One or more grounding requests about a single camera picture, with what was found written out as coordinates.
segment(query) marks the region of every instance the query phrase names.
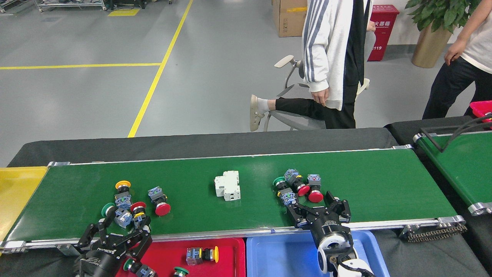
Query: gold plant pot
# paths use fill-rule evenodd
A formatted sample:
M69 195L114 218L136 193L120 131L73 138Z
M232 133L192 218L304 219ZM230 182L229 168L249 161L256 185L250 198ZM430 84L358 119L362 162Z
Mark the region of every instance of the gold plant pot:
M441 57L452 33L443 28L431 32L431 25L420 32L417 47L413 52L412 63L418 67L430 69Z

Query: white sock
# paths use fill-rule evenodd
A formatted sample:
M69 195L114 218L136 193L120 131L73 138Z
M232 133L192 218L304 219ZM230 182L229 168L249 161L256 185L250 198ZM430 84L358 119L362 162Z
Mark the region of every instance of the white sock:
M264 114L267 111L270 111L268 108L268 100L267 99L262 99L262 98L257 98L257 103L258 103L258 112L261 114Z

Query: red fire extinguisher box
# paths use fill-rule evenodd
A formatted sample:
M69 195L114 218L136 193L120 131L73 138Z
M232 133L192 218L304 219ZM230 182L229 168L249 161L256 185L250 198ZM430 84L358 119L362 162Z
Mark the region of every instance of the red fire extinguisher box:
M388 46L391 30L400 12L393 5L373 5L370 20L376 24L376 43L368 61L381 61Z

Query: chain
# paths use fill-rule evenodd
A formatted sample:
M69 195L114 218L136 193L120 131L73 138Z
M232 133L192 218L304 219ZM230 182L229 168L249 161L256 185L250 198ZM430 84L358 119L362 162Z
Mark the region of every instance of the chain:
M441 240L441 239L449 238L456 234L462 234L467 230L468 230L467 227L462 225L457 227L429 231L420 234L408 234L408 242L429 242L429 241Z

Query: red basket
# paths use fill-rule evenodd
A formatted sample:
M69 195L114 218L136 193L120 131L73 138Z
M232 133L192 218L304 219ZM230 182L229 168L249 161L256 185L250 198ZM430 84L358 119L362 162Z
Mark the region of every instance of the red basket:
M204 261L189 266L186 249L189 247L214 248L218 246L218 263ZM246 277L245 243L243 239L215 239L182 242L153 242L141 261L155 270L159 276L172 276L175 267L189 271L192 277ZM135 277L135 274L120 269L116 277Z
M475 116L482 117L486 113L492 112L492 101L471 102L470 108L473 110ZM483 122L492 122L492 120L484 119Z

